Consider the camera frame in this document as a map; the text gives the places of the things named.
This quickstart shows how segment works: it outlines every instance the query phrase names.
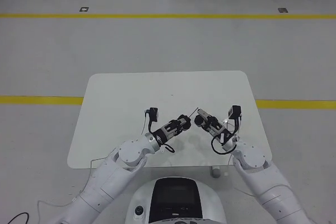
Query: table top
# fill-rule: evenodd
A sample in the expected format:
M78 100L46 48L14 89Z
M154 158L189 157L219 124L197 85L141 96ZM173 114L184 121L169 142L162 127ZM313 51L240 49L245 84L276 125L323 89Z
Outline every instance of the table top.
M95 74L88 81L68 166L89 168L91 160L107 156L124 141L137 139L143 128L144 110L150 107L159 112L158 122L152 124L154 131L180 114L189 116L196 108L224 120L232 105L241 106L241 141L260 147L267 160L271 160L269 143L244 72ZM230 155L212 151L212 136L194 124L195 116L196 113L191 117L192 127L188 131L168 141L176 152L162 147L148 155L146 167L227 165ZM147 124L148 121L144 133L148 132Z

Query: gray floor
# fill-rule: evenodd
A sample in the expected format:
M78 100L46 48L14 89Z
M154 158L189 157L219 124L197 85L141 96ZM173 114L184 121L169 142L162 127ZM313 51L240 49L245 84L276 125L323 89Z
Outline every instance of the gray floor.
M0 1L0 13L336 13L336 1ZM94 73L241 70L257 99L336 100L336 20L0 19L0 95L83 96ZM87 170L67 166L79 106L0 105L0 223L36 201L69 202ZM260 110L273 160L309 215L336 224L336 111ZM274 223L233 167L144 169L95 223L123 223L134 191L168 175L218 191L229 223ZM59 208L42 207L42 219Z

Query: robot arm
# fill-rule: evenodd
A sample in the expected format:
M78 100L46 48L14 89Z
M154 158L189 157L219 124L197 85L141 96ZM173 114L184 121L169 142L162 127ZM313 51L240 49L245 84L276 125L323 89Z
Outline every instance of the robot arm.
M229 112L230 119L239 119L241 110ZM272 161L266 161L264 153L258 147L239 141L236 131L230 133L217 118L199 109L194 122L213 136L223 133L220 144L224 151L231 153L234 166L255 195L259 204L270 213L278 224L310 224L300 202L291 190L291 186Z
M49 224L93 223L145 166L146 154L154 154L169 139L189 128L190 119L181 115L155 132L150 131L140 139L122 143L92 173L83 192L75 197L63 213L50 220ZM132 171L124 169L117 163L119 160L135 168Z

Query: yellow line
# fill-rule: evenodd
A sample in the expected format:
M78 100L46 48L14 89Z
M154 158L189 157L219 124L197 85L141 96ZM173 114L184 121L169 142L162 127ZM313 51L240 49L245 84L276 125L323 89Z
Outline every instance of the yellow line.
M82 105L83 97L0 96L0 104Z
M0 96L0 104L82 105L83 97ZM336 110L336 101L256 100L260 109Z
M322 100L256 100L260 109L336 110L336 101Z
M31 14L1 13L0 18L223 18L244 20L336 20L336 14Z

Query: wire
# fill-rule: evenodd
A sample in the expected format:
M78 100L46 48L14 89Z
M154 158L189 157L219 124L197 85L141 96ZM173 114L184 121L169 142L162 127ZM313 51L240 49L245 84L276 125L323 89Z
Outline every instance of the wire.
M163 146L166 146L165 149L168 150L171 153L175 153L175 150L173 147L171 147L169 144L164 143Z
M107 158L107 157L108 157L108 156L103 157L103 158L96 158L96 159L94 159L94 160L91 160L91 162L90 162L90 173L88 174L87 181L86 181L86 183L85 183L85 186L82 188L82 190L80 190L80 192L79 192L77 195L81 194L81 192L83 192L83 191L85 190L85 188L86 188L86 186L87 186L87 184L88 184L88 181L89 181L90 176L91 176L91 173L92 173L92 162L97 161L97 160L103 160L103 159L105 159L105 158ZM64 205L62 205L62 206L57 205L57 204L50 204L50 203L45 202L45 201L43 201L43 200L38 200L38 203L37 203L37 205L36 205L36 206L37 206L37 209L38 209L38 216L39 216L38 224L40 224L40 220L41 220L40 206L39 206L40 203L42 203L42 204L46 204L46 205L48 205L48 206L52 206L52 207L59 207L59 208L62 208L62 207L66 207L66 206L70 205L72 202L74 202L74 200L75 200L76 197L77 197L77 196L75 196L75 197L72 199L72 201L71 201L70 203L64 204Z
M189 117L188 118L190 118L195 112L196 112L196 110L198 110L199 108L196 108L190 115L189 115Z
M30 215L27 213L27 212L21 212L20 214L17 214L14 218L12 218L7 224L10 224L15 218L19 217L20 215L22 214L25 214L27 215L27 218L26 218L26 222L25 224L27 224L29 222L29 218L30 218Z
M230 140L230 138L231 137L233 137L234 136L234 134L239 130L239 120L238 119L235 119L234 120L234 131L225 139L225 141L224 141L224 143L223 144L225 144L225 143L227 143L229 140ZM226 154L229 154L229 153L231 153L232 151L234 151L235 149L236 149L236 145L233 147L233 149L232 150L229 150L229 151L227 151L227 152L218 152L218 151L216 151L215 150L215 148L214 148L214 140L216 139L216 138L218 138L220 136L220 134L217 134L216 136L214 136L213 137L213 139L212 139L212 141L211 141L211 147L212 147L212 149L213 149L213 151L216 153L216 154L218 154L218 155L226 155Z
M146 126L146 119L147 119L147 113L144 114L144 125L143 125L143 129L142 129L141 135L143 134L144 128Z

